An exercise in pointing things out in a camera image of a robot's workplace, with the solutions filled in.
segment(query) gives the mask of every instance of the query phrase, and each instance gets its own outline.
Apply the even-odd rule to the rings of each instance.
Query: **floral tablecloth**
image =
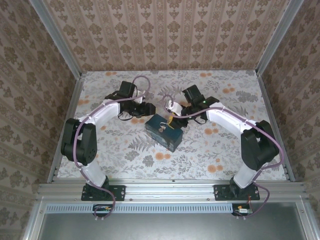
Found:
[[[168,117],[160,102],[170,94],[186,105],[182,90],[196,84],[205,97],[213,96],[226,107],[257,122],[269,120],[255,72],[231,70],[178,71],[95,71],[86,74],[75,117],[95,109],[106,95],[119,89],[122,81],[131,82],[145,75],[151,81],[146,101],[157,113]],[[136,82],[139,90],[147,88],[144,78]],[[183,128],[182,143],[174,153],[157,144],[146,134],[145,122],[133,118],[113,118],[97,131],[96,161],[109,178],[116,179],[196,179],[229,180],[242,164],[240,140],[214,122],[199,125],[190,121]],[[73,162],[62,158],[58,177],[78,178],[81,174]],[[261,180],[285,180],[282,166],[264,171]]]

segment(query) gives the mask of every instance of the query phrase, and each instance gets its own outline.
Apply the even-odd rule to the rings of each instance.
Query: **floral wallpaper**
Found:
[[[289,0],[45,0],[82,71],[255,69]]]
[[[320,223],[320,1],[305,0],[262,75],[298,181]]]
[[[27,0],[0,1],[0,239],[23,234],[75,79]]]
[[[225,106],[248,119],[258,122],[269,120],[254,70],[88,72],[75,117],[90,113],[106,95],[118,90],[122,81],[132,82],[138,75],[150,79],[151,89],[146,101],[153,103],[157,113],[167,119],[161,102],[163,96],[170,94],[175,101],[186,106],[182,90],[196,84],[204,96],[218,98]],[[139,90],[147,88],[144,78],[137,81]],[[182,129],[182,143],[175,152],[170,152],[147,135],[145,122],[150,118],[120,121],[114,117],[97,131],[95,160],[109,178],[230,180],[243,163],[240,140],[215,122],[199,125],[190,121],[188,127]],[[75,164],[64,157],[58,178],[79,177],[81,174]],[[281,166],[264,171],[259,179],[286,180],[286,176]]]

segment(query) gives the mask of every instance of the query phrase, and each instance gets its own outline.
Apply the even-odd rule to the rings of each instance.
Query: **blue box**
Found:
[[[163,124],[166,122],[167,120],[162,116],[158,114],[154,115],[145,123],[146,134],[169,151],[174,152],[181,143],[184,132],[181,129],[172,129]]]

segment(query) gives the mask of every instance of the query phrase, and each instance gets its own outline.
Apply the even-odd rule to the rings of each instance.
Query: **perforated metal strip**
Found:
[[[93,213],[92,203],[50,203],[46,214],[84,214]],[[232,213],[231,203],[197,203],[197,204],[137,204],[120,203],[115,206],[115,214],[199,214]]]

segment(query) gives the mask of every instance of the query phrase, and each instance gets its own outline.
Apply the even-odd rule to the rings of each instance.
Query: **patterned wallpaper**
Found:
[[[295,177],[320,223],[320,1],[305,0],[262,75]]]
[[[47,180],[75,80],[27,0],[0,1],[0,239],[19,239]]]
[[[44,0],[82,71],[254,69],[289,0]]]

